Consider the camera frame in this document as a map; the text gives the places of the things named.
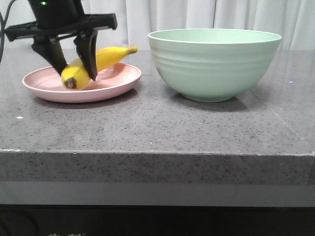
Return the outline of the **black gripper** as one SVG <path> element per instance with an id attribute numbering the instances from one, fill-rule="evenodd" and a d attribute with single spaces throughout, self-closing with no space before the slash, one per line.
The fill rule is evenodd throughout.
<path id="1" fill-rule="evenodd" d="M 97 31 L 115 30 L 116 14 L 86 14 L 80 0 L 30 0 L 29 5 L 35 21 L 6 28 L 8 40 L 33 38 L 32 49 L 61 75 L 67 62 L 58 40 L 76 36 L 77 54 L 95 81 Z"/>

